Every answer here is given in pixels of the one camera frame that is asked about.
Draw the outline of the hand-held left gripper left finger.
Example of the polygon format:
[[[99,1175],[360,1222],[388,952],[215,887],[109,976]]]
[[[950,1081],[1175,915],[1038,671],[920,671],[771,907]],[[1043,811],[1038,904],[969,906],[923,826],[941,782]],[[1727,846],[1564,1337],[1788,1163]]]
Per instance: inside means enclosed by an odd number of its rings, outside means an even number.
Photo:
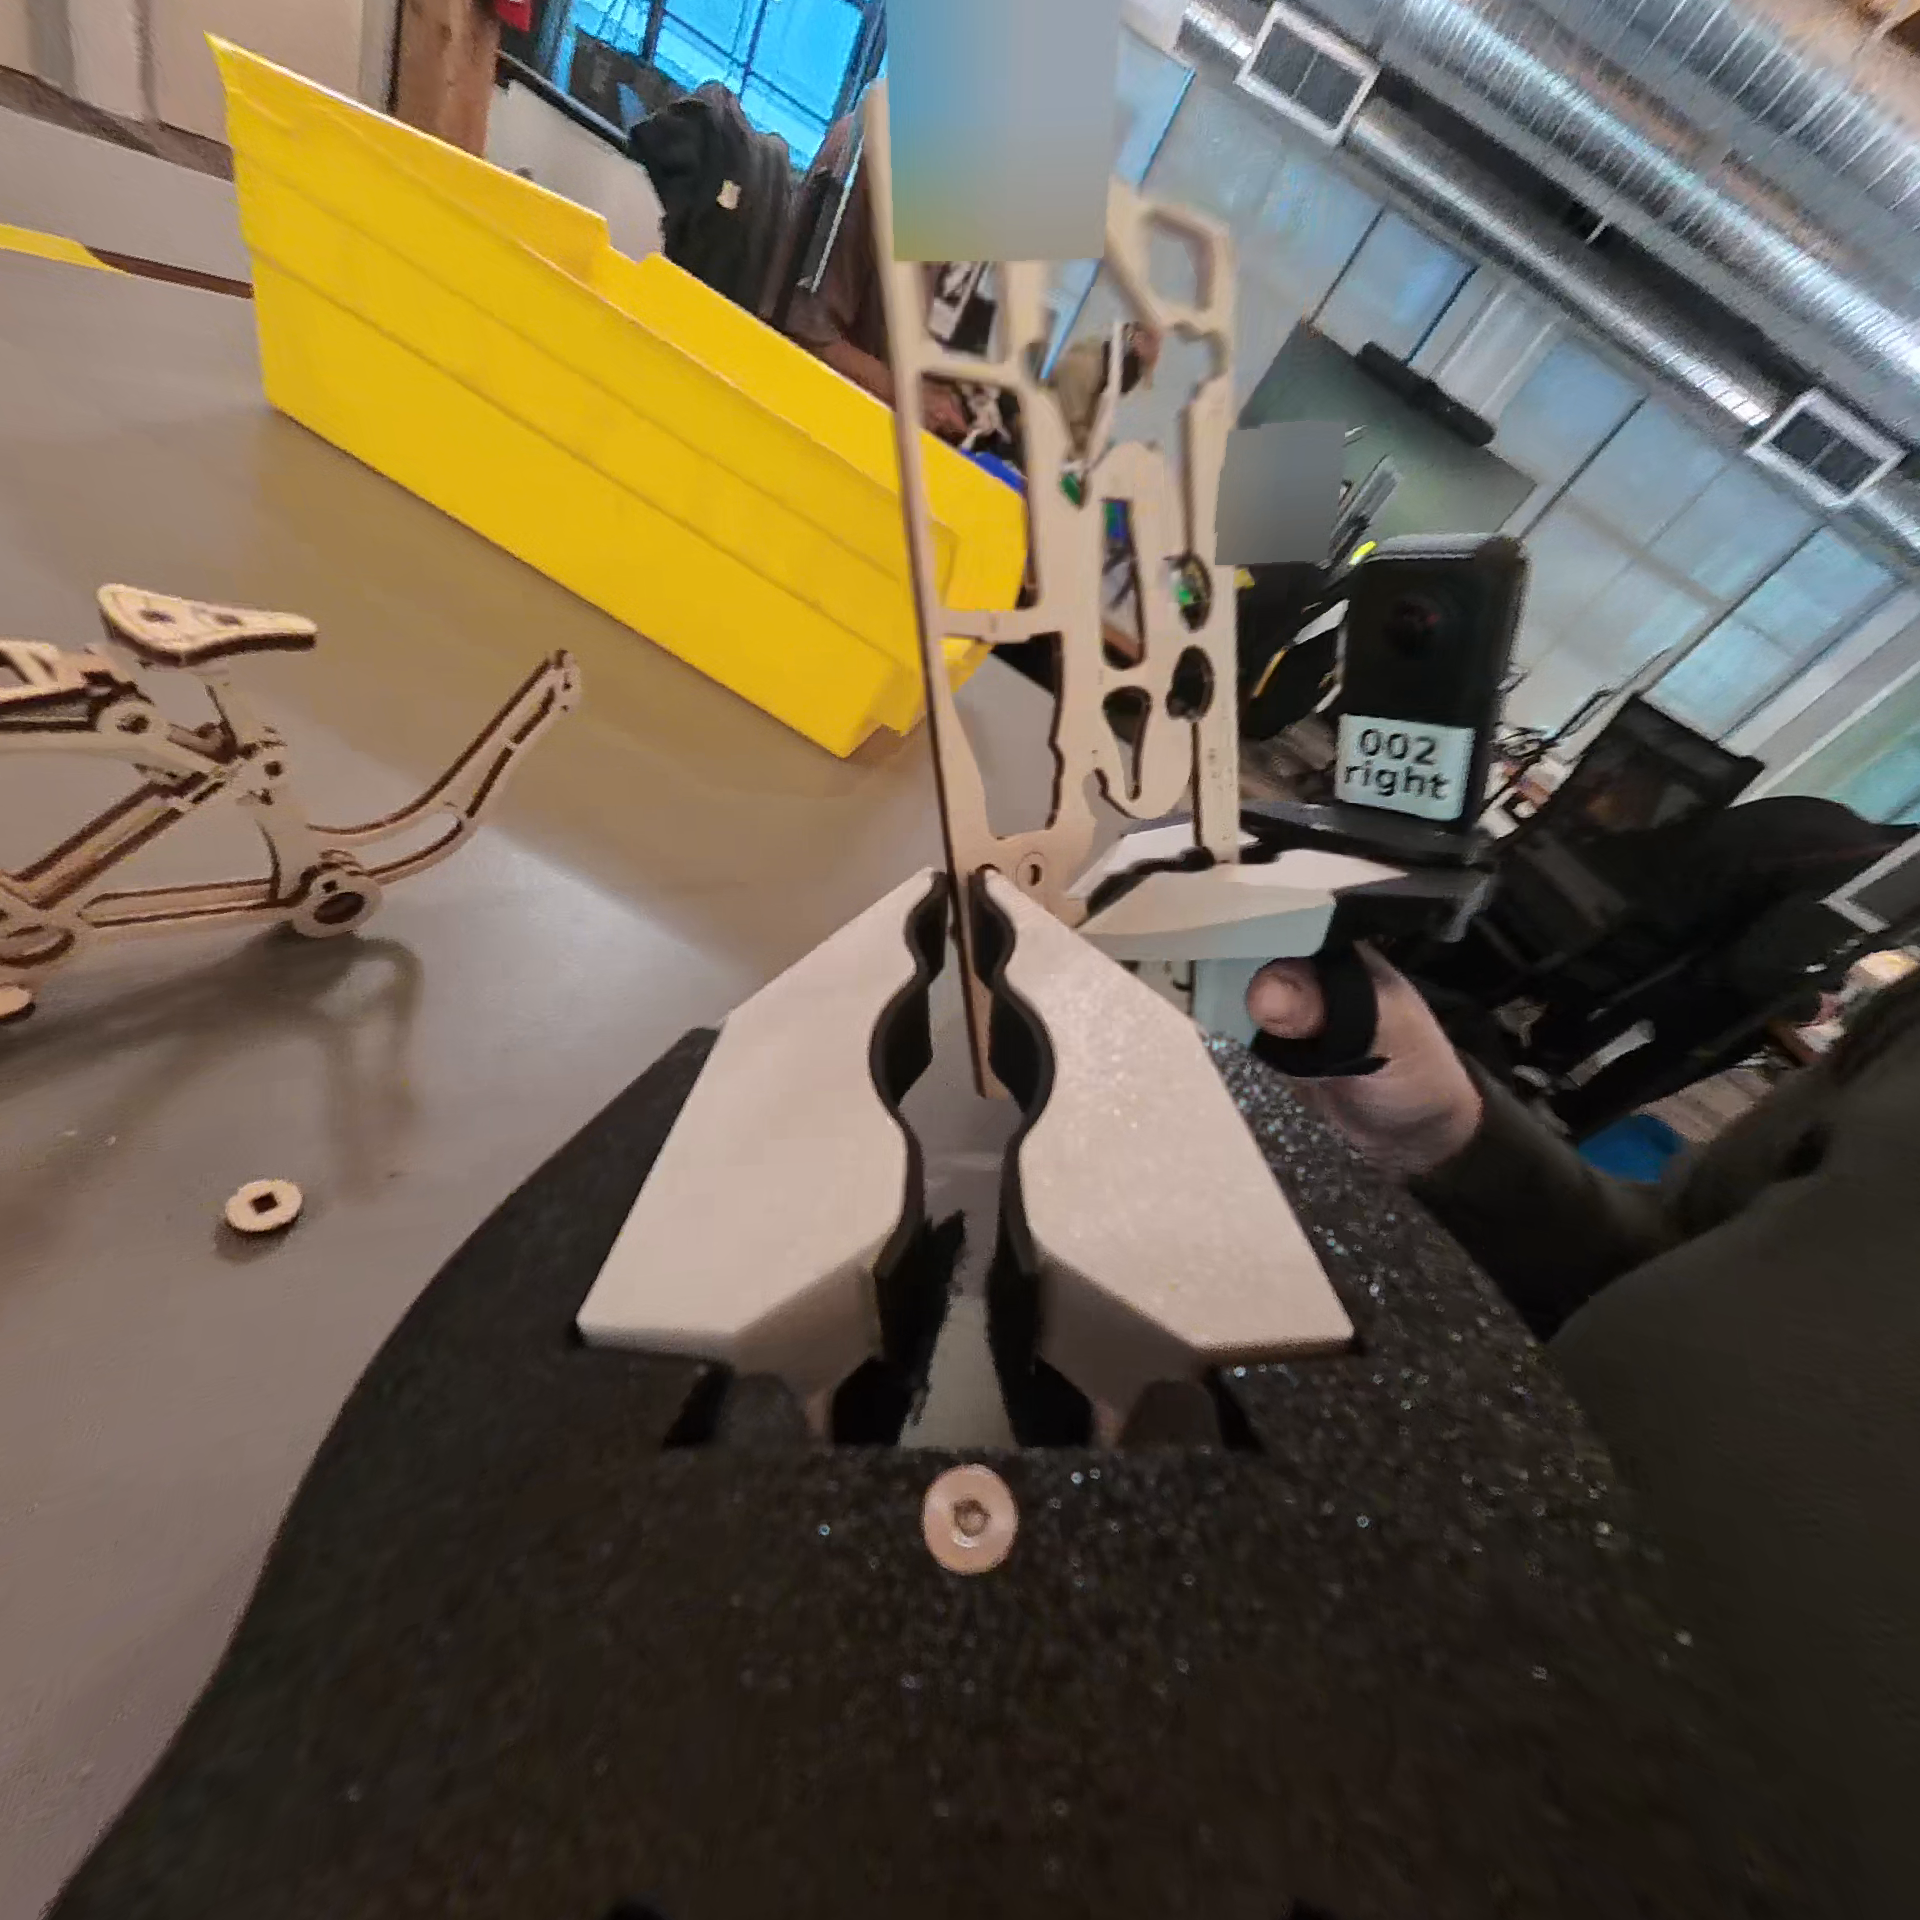
[[[885,1289],[923,1222],[901,1104],[948,901],[917,873],[724,1018],[575,1314],[584,1346],[775,1379],[831,1433],[889,1353]]]

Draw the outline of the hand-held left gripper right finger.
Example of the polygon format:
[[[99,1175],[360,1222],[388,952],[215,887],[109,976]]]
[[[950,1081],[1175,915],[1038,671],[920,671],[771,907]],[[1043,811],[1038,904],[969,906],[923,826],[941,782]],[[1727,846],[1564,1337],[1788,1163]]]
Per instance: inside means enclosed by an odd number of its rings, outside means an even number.
[[[1353,1319],[1201,1031],[1023,897],[972,881],[989,1069],[1019,1111],[987,1341],[1019,1445],[1119,1445],[1160,1389],[1351,1353]]]

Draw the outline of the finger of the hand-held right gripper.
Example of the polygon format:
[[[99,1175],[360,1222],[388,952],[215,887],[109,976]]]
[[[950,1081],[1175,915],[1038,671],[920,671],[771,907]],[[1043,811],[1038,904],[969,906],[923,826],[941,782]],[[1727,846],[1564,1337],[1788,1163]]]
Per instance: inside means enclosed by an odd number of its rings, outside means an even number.
[[[1173,871],[1171,856],[1167,839],[1119,839],[1084,871],[1084,939],[1121,965],[1267,965],[1321,954],[1347,887],[1347,856],[1286,848],[1201,871]]]

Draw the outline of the laser-cut wooden parts sheet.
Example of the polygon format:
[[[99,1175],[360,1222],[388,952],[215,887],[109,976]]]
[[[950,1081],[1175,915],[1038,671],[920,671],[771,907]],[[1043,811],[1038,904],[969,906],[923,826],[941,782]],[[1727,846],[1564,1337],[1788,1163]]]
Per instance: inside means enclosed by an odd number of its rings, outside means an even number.
[[[1038,262],[999,264],[999,336],[987,354],[941,349],[927,331],[923,277],[893,251],[893,134],[885,83],[862,106],[862,167],[870,176],[875,262],[895,382],[895,459],[904,555],[918,619],[927,746],[939,799],[950,925],[965,990],[975,1090],[1000,1098],[989,1063],[992,990],[975,955],[975,879],[1075,929],[1087,907],[1070,882],[1091,863],[1097,801],[1150,824],[1190,806],[1190,839],[1212,858],[1238,856],[1236,616],[1231,567],[1215,565],[1219,483],[1231,433],[1236,269],[1231,239],[1208,216],[1108,187],[1101,269],[1131,315],[1199,346],[1208,371],[1180,414],[1175,470],[1159,443],[1087,438],[1079,498],[1068,498],[1068,422],[1036,373],[1047,274]],[[1030,600],[1009,610],[963,610],[939,589],[923,474],[925,378],[974,379],[1017,403]],[[1049,727],[1051,790],[1039,829],[992,829],[987,786],[953,703],[945,642],[989,647],[1055,641]]]

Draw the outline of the person's right forearm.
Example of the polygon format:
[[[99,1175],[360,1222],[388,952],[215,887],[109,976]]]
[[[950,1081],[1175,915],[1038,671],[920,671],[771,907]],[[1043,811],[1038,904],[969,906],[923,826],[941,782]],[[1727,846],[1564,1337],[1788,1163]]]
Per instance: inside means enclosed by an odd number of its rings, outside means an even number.
[[[1405,1184],[1540,1343],[1596,1295],[1678,1245],[1696,1153],[1632,1184],[1587,1161],[1475,1063],[1472,1117]]]

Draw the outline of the person's right hand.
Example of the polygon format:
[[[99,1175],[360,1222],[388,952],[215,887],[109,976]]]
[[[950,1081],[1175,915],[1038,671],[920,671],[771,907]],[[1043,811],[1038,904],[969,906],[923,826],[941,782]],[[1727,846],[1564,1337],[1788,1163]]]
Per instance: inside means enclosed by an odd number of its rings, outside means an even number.
[[[1382,1066],[1360,1077],[1286,1075],[1286,1086],[1367,1161],[1412,1182],[1475,1141],[1480,1089],[1412,983],[1379,952],[1357,954],[1376,983],[1374,1055]],[[1304,958],[1261,967],[1244,1003],[1254,1030],[1280,1043],[1317,1041],[1325,1025],[1325,998]]]

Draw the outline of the black office chair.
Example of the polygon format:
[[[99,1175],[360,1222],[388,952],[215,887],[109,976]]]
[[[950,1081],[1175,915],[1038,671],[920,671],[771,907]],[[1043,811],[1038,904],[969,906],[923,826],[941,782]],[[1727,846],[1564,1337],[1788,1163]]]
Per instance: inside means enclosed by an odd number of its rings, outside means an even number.
[[[1768,794],[1759,761],[1629,698],[1497,856],[1477,933],[1525,1003],[1513,1075],[1583,1139],[1808,1013],[1853,929],[1828,897],[1916,843],[1912,824]]]

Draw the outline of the person's dark olive jacket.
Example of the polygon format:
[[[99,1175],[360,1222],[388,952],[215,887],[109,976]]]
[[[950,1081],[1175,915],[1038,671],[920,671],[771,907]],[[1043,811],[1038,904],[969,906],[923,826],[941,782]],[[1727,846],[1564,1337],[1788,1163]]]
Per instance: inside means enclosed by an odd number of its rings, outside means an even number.
[[[1552,1343],[1806,1837],[1916,1917],[1916,978],[1645,1190],[1670,1245]]]

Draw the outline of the yellow plastic bin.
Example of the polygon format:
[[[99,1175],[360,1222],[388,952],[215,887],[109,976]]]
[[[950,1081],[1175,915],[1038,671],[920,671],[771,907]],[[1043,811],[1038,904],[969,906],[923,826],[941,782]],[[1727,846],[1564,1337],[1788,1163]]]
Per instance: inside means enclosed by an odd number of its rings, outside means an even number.
[[[598,211],[208,50],[273,413],[836,759],[920,723],[885,403]]]

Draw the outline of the dark hanging jacket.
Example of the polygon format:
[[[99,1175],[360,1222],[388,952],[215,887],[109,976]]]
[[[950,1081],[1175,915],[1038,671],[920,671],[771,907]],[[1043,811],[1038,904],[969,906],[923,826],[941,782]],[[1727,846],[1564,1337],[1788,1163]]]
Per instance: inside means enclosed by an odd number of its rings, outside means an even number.
[[[637,120],[625,155],[656,193],[665,257],[764,321],[798,178],[783,137],[709,81]]]

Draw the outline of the silver ventilation duct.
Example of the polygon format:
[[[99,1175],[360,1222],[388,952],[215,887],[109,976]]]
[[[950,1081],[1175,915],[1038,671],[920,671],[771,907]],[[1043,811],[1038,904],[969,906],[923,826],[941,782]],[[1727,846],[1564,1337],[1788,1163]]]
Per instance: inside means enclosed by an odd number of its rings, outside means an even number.
[[[1180,5],[1167,48],[1916,546],[1916,5]]]

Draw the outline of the wooden model bike frame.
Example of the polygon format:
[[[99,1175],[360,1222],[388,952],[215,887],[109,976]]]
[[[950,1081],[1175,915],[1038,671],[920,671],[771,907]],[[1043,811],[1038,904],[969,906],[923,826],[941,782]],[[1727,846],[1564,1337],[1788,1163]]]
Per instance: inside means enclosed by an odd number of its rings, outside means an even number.
[[[133,776],[125,795],[3,879],[3,1013],[35,1011],[41,983],[99,947],[211,929],[342,939],[387,894],[464,848],[516,765],[579,710],[582,675],[545,656],[416,801],[358,826],[318,824],[295,753],[235,682],[253,659],[309,656],[313,619],[128,583],[95,591],[103,642],[5,638],[5,759],[99,761]],[[112,879],[201,816],[257,838],[257,879],[117,887]]]

